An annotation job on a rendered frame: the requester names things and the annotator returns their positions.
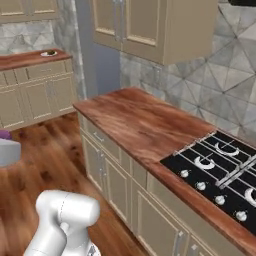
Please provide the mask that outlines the narrow beige wall cabinet door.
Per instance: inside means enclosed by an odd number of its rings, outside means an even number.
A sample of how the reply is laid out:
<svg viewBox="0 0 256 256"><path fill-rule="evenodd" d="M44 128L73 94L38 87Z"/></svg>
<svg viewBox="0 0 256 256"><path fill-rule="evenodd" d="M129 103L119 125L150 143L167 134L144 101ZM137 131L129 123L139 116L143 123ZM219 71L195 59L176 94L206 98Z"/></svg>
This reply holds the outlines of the narrow beige wall cabinet door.
<svg viewBox="0 0 256 256"><path fill-rule="evenodd" d="M94 41L98 44L121 50L119 18L120 3L117 7L117 24L119 41L115 40L114 29L114 2L113 0L92 0L92 12L94 23Z"/></svg>

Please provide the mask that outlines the black gas hob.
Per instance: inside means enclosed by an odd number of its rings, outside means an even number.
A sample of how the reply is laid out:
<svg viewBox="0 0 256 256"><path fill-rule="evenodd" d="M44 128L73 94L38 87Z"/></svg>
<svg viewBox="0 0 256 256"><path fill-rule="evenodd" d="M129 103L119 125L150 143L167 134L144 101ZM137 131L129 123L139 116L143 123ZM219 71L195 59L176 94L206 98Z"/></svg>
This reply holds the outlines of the black gas hob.
<svg viewBox="0 0 256 256"><path fill-rule="evenodd" d="M256 147L214 131L160 163L256 235ZM188 170L188 177L181 177L182 170ZM197 189L198 182L206 184L203 191ZM220 195L225 197L223 205L215 202ZM246 212L245 221L236 218L238 211Z"/></svg>

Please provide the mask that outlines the long beige drawer front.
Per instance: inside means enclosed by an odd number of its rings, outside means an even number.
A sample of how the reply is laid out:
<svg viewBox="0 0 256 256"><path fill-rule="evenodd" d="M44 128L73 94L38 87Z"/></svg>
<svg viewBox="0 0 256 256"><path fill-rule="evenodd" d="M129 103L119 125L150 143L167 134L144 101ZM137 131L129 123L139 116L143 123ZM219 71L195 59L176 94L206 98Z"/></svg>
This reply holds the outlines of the long beige drawer front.
<svg viewBox="0 0 256 256"><path fill-rule="evenodd" d="M218 256L246 256L151 174L147 190Z"/></svg>

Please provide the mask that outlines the beige wall cupboard run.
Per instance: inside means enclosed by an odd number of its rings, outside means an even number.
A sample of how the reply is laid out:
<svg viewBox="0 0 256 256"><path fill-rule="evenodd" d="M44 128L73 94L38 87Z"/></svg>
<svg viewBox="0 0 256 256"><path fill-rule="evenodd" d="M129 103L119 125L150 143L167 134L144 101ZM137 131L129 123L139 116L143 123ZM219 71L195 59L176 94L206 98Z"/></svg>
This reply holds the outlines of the beige wall cupboard run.
<svg viewBox="0 0 256 256"><path fill-rule="evenodd" d="M0 23L56 19L57 0L0 0Z"/></svg>

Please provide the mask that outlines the beige base cupboard run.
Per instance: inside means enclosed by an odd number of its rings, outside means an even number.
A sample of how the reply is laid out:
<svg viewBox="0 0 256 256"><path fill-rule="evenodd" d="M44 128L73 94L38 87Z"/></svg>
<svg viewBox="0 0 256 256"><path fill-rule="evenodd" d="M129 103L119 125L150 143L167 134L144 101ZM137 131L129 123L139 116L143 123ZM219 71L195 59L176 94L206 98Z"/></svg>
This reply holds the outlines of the beige base cupboard run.
<svg viewBox="0 0 256 256"><path fill-rule="evenodd" d="M58 54L41 56L49 50ZM49 50L0 55L0 129L12 131L74 111L72 56Z"/></svg>

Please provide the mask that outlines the beige wall cabinet body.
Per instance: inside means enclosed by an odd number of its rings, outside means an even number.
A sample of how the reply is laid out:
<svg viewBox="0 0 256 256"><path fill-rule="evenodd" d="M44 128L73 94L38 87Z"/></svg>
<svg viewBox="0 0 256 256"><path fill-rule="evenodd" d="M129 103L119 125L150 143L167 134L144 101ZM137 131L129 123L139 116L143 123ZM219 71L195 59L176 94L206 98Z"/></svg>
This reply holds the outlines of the beige wall cabinet body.
<svg viewBox="0 0 256 256"><path fill-rule="evenodd" d="M91 17L92 0L90 0ZM165 41L161 65L204 57L211 53L218 0L167 0ZM121 42L121 18L119 18Z"/></svg>

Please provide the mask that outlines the wide beige wall cabinet door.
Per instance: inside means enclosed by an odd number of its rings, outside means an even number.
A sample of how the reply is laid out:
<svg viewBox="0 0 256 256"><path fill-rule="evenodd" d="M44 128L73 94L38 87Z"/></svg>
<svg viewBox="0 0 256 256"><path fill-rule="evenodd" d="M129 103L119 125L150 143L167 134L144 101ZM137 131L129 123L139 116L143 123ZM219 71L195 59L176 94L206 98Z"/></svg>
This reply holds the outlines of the wide beige wall cabinet door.
<svg viewBox="0 0 256 256"><path fill-rule="evenodd" d="M125 53L162 62L167 4L167 0L125 0Z"/></svg>

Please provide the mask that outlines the black range hood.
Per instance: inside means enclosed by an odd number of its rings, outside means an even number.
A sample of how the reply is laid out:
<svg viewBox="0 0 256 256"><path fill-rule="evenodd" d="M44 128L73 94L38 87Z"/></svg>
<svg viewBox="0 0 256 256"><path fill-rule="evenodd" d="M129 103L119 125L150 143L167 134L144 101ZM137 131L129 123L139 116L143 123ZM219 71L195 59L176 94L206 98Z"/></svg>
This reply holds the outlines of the black range hood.
<svg viewBox="0 0 256 256"><path fill-rule="evenodd" d="M256 0L228 0L232 6L256 7Z"/></svg>

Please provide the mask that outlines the grey rounded block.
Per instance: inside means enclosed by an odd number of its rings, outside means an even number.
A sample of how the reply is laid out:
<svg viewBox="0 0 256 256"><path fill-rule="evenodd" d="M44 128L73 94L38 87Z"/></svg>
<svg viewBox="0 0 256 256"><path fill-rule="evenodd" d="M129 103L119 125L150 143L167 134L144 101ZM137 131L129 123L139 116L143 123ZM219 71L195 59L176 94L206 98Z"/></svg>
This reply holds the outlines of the grey rounded block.
<svg viewBox="0 0 256 256"><path fill-rule="evenodd" d="M21 144L16 141L0 139L0 167L18 162L21 158Z"/></svg>

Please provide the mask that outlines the beige base cabinet door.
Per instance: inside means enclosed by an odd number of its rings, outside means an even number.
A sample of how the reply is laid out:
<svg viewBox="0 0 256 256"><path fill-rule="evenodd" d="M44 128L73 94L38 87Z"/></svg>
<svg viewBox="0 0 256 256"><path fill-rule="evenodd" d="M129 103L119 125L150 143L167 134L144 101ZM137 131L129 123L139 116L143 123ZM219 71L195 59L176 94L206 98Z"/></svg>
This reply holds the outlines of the beige base cabinet door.
<svg viewBox="0 0 256 256"><path fill-rule="evenodd" d="M131 177L110 157L105 159L107 198L112 208L126 224L131 224Z"/></svg>
<svg viewBox="0 0 256 256"><path fill-rule="evenodd" d="M98 190L103 193L104 185L102 188L97 154L100 148L84 132L81 133L81 139L85 156L87 176L98 188Z"/></svg>
<svg viewBox="0 0 256 256"><path fill-rule="evenodd" d="M194 244L198 246L198 256L216 256L216 254L203 241L193 234L190 235L186 256L189 256L190 248Z"/></svg>
<svg viewBox="0 0 256 256"><path fill-rule="evenodd" d="M132 185L132 230L151 256L173 256L183 231L180 256L185 256L188 231L143 188Z"/></svg>

